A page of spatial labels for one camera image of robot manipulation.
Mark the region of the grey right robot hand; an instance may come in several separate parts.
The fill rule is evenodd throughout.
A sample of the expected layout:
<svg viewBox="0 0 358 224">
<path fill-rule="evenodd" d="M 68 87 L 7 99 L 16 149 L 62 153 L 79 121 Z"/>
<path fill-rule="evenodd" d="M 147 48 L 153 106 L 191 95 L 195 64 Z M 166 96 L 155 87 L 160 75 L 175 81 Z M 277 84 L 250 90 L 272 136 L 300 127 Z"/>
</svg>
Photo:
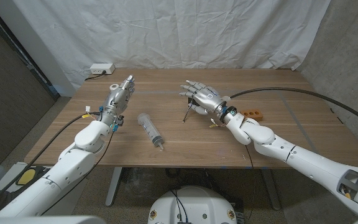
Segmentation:
<svg viewBox="0 0 358 224">
<path fill-rule="evenodd" d="M 216 124 L 227 124 L 235 117 L 237 114 L 235 107 L 228 107 L 227 99 L 213 87 L 190 80 L 186 82 L 186 85 L 181 85 L 185 91 L 180 95 L 190 99 L 189 109 L 201 115 L 210 115 Z"/>
</svg>

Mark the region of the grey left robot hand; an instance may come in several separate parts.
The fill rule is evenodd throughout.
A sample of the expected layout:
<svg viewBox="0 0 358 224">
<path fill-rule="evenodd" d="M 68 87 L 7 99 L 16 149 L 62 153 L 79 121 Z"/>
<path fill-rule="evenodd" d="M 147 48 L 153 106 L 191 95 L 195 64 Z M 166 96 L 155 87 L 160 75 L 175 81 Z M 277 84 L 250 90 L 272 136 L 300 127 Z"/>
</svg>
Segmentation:
<svg viewBox="0 0 358 224">
<path fill-rule="evenodd" d="M 129 75 L 121 84 L 114 83 L 109 89 L 109 95 L 103 103 L 103 110 L 99 115 L 98 121 L 110 126 L 113 121 L 122 114 L 135 90 L 135 78 Z"/>
</svg>

